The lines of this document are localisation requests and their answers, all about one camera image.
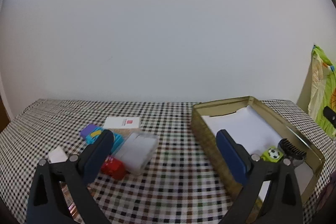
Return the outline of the clear plastic case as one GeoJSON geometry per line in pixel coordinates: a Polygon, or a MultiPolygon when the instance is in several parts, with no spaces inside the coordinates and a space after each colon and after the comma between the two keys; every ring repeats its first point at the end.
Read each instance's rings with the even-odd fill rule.
{"type": "Polygon", "coordinates": [[[158,138],[153,134],[132,132],[113,154],[125,169],[134,175],[143,173],[158,147],[158,138]]]}

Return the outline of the small white box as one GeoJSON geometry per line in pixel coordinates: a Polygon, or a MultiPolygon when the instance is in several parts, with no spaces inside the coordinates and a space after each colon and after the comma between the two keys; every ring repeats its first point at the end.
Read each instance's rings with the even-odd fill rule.
{"type": "Polygon", "coordinates": [[[62,147],[57,146],[55,149],[48,153],[50,163],[59,163],[65,162],[68,159],[68,156],[62,149],[62,147]]]}

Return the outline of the checkered tablecloth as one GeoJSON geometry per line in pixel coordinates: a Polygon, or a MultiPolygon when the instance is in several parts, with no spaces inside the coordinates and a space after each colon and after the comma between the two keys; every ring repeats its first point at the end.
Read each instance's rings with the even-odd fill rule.
{"type": "Polygon", "coordinates": [[[62,147],[80,153],[80,131],[109,116],[141,118],[142,130],[158,138],[143,174],[116,181],[99,175],[91,189],[112,223],[218,223],[231,205],[220,162],[191,131],[191,102],[99,102],[39,99],[1,132],[1,201],[25,223],[38,161],[62,147]]]}

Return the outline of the red toy brick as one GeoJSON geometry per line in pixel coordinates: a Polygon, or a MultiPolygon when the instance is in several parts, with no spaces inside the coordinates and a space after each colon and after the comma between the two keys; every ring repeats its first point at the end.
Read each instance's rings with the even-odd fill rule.
{"type": "Polygon", "coordinates": [[[123,162],[113,156],[108,156],[105,159],[100,170],[101,173],[106,174],[115,180],[122,180],[126,175],[126,169],[123,162]]]}

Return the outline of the white paper liner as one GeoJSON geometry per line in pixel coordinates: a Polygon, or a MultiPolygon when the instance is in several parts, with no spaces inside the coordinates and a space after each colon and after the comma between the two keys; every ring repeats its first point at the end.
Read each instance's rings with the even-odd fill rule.
{"type": "Polygon", "coordinates": [[[303,143],[293,130],[286,128],[283,133],[274,129],[271,122],[275,120],[269,118],[267,121],[260,116],[252,106],[240,108],[227,115],[203,115],[202,119],[210,131],[216,135],[220,130],[226,130],[231,138],[242,145],[250,154],[261,154],[269,147],[276,147],[281,139],[287,138],[298,149],[307,153],[306,161],[294,168],[301,197],[305,197],[307,191],[314,185],[311,181],[315,179],[315,172],[312,165],[307,162],[310,156],[308,146],[303,143]]]}

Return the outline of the green soccer toy block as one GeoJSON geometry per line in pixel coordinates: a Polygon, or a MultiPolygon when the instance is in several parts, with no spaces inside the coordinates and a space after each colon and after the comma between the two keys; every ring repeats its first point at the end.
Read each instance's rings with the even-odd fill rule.
{"type": "Polygon", "coordinates": [[[268,162],[278,162],[283,158],[283,156],[284,154],[274,146],[269,147],[261,154],[261,158],[268,162]]]}

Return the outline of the black hair trimmer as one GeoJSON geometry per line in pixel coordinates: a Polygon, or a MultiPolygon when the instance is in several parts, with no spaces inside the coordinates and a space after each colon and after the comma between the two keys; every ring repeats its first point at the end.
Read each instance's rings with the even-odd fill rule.
{"type": "Polygon", "coordinates": [[[306,161],[307,153],[298,149],[295,145],[288,141],[287,138],[281,139],[277,145],[277,148],[286,158],[291,161],[295,168],[306,161]]]}

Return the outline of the white cork box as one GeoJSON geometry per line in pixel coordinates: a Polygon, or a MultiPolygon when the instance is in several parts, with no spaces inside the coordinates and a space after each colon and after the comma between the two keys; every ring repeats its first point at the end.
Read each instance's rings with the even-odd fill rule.
{"type": "Polygon", "coordinates": [[[140,117],[107,117],[103,128],[120,134],[124,137],[133,132],[139,132],[141,127],[140,117]]]}

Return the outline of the copper framed tin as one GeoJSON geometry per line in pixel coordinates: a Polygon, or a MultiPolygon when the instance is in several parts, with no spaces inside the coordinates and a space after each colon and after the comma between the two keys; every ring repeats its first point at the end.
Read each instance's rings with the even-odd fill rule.
{"type": "Polygon", "coordinates": [[[70,194],[70,190],[68,189],[68,186],[65,182],[60,182],[60,186],[63,192],[64,199],[66,201],[66,204],[68,206],[68,210],[70,211],[70,214],[74,220],[76,220],[78,216],[77,207],[74,203],[74,200],[70,194]]]}

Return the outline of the blue purple toy brick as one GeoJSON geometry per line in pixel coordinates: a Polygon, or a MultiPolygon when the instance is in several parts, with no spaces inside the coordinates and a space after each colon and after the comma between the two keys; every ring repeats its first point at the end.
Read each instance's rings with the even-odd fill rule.
{"type": "MultiPolygon", "coordinates": [[[[104,130],[105,129],[102,127],[96,126],[94,124],[89,124],[80,131],[80,136],[87,144],[93,144],[104,130]]],[[[111,154],[117,152],[117,150],[122,146],[124,142],[124,139],[120,134],[113,132],[113,136],[114,143],[110,152],[111,154]]]]}

